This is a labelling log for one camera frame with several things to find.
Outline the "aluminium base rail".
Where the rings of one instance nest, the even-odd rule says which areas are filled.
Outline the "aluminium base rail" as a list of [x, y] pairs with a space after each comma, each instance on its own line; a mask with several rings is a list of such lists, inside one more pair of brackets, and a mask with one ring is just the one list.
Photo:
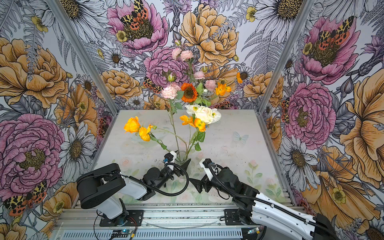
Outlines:
[[[140, 226], [101, 227], [102, 214], [94, 209], [65, 210], [52, 240], [261, 240], [264, 227], [243, 225], [231, 204], [127, 205], [143, 211]], [[113, 232], [136, 230], [133, 238], [112, 238]]]

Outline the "white flower stem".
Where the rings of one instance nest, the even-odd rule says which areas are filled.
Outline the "white flower stem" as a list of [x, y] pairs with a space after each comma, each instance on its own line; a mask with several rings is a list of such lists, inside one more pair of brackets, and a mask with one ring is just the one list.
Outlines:
[[201, 106], [200, 105], [186, 105], [185, 108], [186, 108], [186, 111], [187, 111], [187, 114], [190, 115], [190, 116], [193, 116], [196, 114], [197, 110], [200, 108]]

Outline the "orange sunflower stem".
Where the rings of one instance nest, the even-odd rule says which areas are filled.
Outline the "orange sunflower stem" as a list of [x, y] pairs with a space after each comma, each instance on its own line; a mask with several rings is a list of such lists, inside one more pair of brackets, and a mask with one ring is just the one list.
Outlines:
[[198, 92], [192, 84], [184, 83], [181, 90], [184, 92], [182, 101], [185, 103], [193, 103], [198, 98]]

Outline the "clear glass cylinder vase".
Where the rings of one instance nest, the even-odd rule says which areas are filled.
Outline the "clear glass cylinder vase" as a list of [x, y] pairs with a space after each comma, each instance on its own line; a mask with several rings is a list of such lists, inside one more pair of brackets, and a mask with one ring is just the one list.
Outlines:
[[177, 159], [175, 160], [176, 164], [181, 166], [183, 163], [185, 163], [188, 159], [191, 159], [186, 151], [176, 151], [177, 153]]

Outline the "large pink peony stem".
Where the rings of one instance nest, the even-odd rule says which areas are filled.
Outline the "large pink peony stem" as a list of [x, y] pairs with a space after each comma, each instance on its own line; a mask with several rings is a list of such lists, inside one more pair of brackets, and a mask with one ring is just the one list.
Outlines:
[[188, 64], [189, 69], [186, 71], [186, 75], [190, 77], [192, 82], [196, 81], [194, 76], [195, 67], [194, 62], [194, 53], [191, 50], [187, 50], [182, 44], [181, 40], [175, 40], [175, 47], [172, 50], [172, 59], [175, 61], [183, 61]]

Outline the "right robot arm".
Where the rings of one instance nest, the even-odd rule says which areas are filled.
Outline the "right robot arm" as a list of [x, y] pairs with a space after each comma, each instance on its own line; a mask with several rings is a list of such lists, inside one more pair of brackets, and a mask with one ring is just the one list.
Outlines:
[[263, 225], [293, 240], [338, 240], [325, 216], [312, 216], [291, 209], [242, 183], [228, 167], [218, 171], [205, 168], [201, 180], [190, 179], [199, 193], [216, 189], [232, 197], [238, 206], [239, 221], [245, 225]]

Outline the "pink-edged white carnation stem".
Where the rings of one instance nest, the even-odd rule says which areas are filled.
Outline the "pink-edged white carnation stem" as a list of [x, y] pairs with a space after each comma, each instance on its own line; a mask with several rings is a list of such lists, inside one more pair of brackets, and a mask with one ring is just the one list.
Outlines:
[[181, 90], [181, 87], [178, 84], [176, 84], [176, 82], [171, 82], [167, 87], [165, 87], [161, 91], [161, 97], [164, 100], [166, 100], [166, 102], [169, 103], [169, 107], [167, 107], [167, 111], [168, 111], [168, 115], [169, 115], [169, 118], [170, 118], [170, 123], [171, 123], [171, 126], [172, 126], [171, 133], [175, 137], [177, 151], [181, 150], [179, 142], [180, 141], [182, 142], [182, 139], [177, 134], [174, 115], [177, 113], [177, 107], [176, 107], [176, 104], [175, 104], [175, 99], [177, 98], [178, 91], [180, 91], [180, 90]]

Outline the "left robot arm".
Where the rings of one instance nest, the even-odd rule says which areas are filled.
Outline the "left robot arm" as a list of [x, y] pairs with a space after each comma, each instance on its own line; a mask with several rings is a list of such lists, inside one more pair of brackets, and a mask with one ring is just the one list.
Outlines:
[[116, 194], [128, 195], [135, 200], [147, 201], [159, 193], [167, 197], [182, 194], [187, 186], [176, 193], [161, 190], [174, 177], [189, 178], [187, 169], [190, 160], [182, 165], [175, 164], [170, 157], [165, 157], [162, 170], [151, 168], [141, 180], [122, 174], [118, 164], [112, 163], [91, 171], [77, 179], [77, 191], [82, 209], [96, 209], [102, 214], [101, 227], [133, 227], [141, 225], [143, 211], [127, 210], [122, 199]]

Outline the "orange poppy flower stem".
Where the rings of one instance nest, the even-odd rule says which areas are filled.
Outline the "orange poppy flower stem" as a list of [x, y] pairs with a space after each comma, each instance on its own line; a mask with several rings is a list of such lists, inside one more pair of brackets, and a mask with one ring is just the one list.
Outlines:
[[216, 95], [219, 97], [228, 97], [230, 93], [236, 90], [237, 85], [241, 84], [243, 79], [240, 72], [225, 72], [216, 79]]

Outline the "small orange flower stem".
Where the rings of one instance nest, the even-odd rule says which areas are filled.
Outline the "small orange flower stem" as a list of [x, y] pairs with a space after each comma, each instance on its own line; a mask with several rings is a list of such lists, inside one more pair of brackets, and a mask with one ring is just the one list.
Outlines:
[[207, 126], [201, 119], [195, 118], [194, 116], [183, 115], [180, 117], [180, 120], [182, 121], [182, 126], [187, 126], [189, 128], [187, 140], [177, 134], [173, 117], [171, 117], [173, 131], [148, 125], [147, 127], [140, 126], [136, 134], [145, 142], [156, 142], [163, 150], [170, 150], [170, 148], [168, 148], [161, 139], [155, 136], [155, 132], [158, 131], [160, 133], [170, 134], [176, 139], [177, 150], [175, 152], [177, 152], [177, 161], [184, 163], [189, 159], [189, 154], [192, 150], [195, 150], [196, 152], [202, 150], [201, 143], [205, 141]]

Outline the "large orange-yellow flower stem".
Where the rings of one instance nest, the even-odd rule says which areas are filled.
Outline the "large orange-yellow flower stem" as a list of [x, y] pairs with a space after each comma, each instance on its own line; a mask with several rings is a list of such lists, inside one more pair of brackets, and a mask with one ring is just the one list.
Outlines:
[[124, 125], [124, 131], [126, 133], [136, 134], [144, 142], [156, 142], [161, 146], [163, 150], [169, 150], [168, 147], [163, 143], [162, 140], [155, 137], [152, 133], [152, 130], [155, 130], [157, 127], [149, 124], [147, 127], [140, 124], [139, 118], [129, 118], [127, 123]]

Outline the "pink rose flower stem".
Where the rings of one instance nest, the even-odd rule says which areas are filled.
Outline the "pink rose flower stem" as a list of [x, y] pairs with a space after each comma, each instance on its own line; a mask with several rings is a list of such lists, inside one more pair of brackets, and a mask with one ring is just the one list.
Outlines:
[[[198, 71], [198, 72], [194, 73], [194, 77], [196, 80], [204, 80], [205, 79], [205, 73], [202, 71]], [[215, 80], [205, 80], [204, 86], [208, 91], [213, 92], [216, 89], [216, 81]]]

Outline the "cream ranunculus flower stem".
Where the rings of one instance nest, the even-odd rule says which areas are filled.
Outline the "cream ranunculus flower stem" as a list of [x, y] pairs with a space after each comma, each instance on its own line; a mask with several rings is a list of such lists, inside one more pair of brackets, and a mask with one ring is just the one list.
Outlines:
[[191, 152], [192, 149], [199, 152], [201, 151], [200, 143], [205, 141], [206, 131], [209, 125], [218, 122], [221, 119], [222, 115], [217, 109], [211, 109], [209, 107], [201, 106], [195, 115], [183, 115], [180, 117], [183, 126], [190, 126], [195, 132], [190, 133], [189, 143], [187, 144], [187, 154]]

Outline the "green circuit board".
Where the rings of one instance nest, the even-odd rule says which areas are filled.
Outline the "green circuit board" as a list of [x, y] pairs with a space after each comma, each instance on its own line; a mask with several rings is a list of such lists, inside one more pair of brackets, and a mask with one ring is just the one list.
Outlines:
[[117, 232], [113, 232], [112, 238], [133, 238], [136, 234], [136, 230], [121, 230]]

